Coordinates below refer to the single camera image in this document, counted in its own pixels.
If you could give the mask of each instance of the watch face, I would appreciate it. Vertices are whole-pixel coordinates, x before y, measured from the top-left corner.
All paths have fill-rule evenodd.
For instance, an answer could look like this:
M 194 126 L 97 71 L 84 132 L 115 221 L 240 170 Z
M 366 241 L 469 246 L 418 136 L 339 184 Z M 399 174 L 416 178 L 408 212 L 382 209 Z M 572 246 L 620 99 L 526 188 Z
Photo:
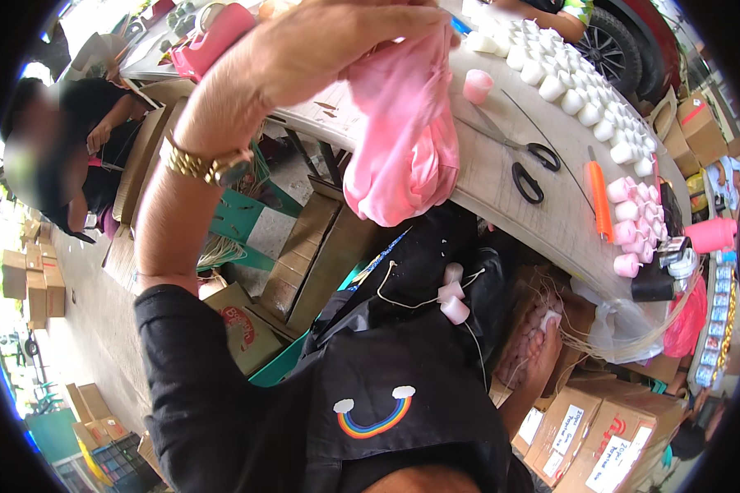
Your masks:
M 217 184 L 221 187 L 237 183 L 249 171 L 249 161 L 239 161 L 231 166 L 224 166 L 216 171 Z

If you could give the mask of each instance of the gold watch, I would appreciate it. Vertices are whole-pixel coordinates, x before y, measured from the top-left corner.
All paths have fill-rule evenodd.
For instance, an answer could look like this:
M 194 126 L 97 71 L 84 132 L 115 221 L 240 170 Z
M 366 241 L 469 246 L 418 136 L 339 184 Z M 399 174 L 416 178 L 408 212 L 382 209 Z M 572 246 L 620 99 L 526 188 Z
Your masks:
M 237 183 L 249 172 L 254 154 L 250 150 L 236 151 L 218 159 L 201 159 L 181 151 L 171 136 L 165 137 L 159 151 L 162 162 L 170 170 L 207 184 L 227 187 Z

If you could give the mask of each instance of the black scissors handle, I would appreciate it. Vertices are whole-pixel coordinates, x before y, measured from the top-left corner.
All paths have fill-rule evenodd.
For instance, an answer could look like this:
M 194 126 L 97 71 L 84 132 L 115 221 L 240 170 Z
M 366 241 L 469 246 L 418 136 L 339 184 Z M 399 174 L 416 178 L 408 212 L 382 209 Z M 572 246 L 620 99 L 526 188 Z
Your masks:
M 526 150 L 529 151 L 547 170 L 551 170 L 554 173 L 559 171 L 562 167 L 562 162 L 548 147 L 545 147 L 542 143 L 527 143 Z
M 526 180 L 526 183 L 529 184 L 529 187 L 534 190 L 537 197 L 530 196 L 523 188 L 523 184 L 521 183 L 521 178 Z M 523 195 L 523 198 L 526 200 L 526 202 L 538 204 L 543 201 L 545 198 L 545 195 L 543 194 L 543 189 L 540 188 L 540 185 L 537 184 L 537 180 L 532 178 L 532 175 L 529 174 L 528 171 L 523 167 L 523 164 L 516 161 L 513 163 L 513 183 L 515 183 L 515 188 L 518 189 L 518 192 L 521 192 L 521 195 Z

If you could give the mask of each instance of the red car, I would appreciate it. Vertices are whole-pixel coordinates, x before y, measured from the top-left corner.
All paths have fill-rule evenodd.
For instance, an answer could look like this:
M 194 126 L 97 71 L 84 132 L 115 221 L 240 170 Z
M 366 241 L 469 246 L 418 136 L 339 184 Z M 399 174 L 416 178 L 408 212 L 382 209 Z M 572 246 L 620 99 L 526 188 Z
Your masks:
M 680 85 L 674 33 L 650 0 L 595 0 L 575 47 L 623 94 L 653 105 Z

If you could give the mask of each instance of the orange utility knife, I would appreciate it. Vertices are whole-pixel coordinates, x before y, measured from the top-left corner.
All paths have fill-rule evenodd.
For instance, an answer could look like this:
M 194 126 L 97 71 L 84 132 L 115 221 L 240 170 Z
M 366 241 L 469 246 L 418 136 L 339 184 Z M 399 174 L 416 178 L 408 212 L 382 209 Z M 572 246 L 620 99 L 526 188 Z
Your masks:
M 608 197 L 606 197 L 606 181 L 603 179 L 601 165 L 595 160 L 595 151 L 592 146 L 587 146 L 590 151 L 590 178 L 592 179 L 592 198 L 595 201 L 595 222 L 597 231 L 601 238 L 607 243 L 614 241 L 612 230 L 612 215 L 608 210 Z

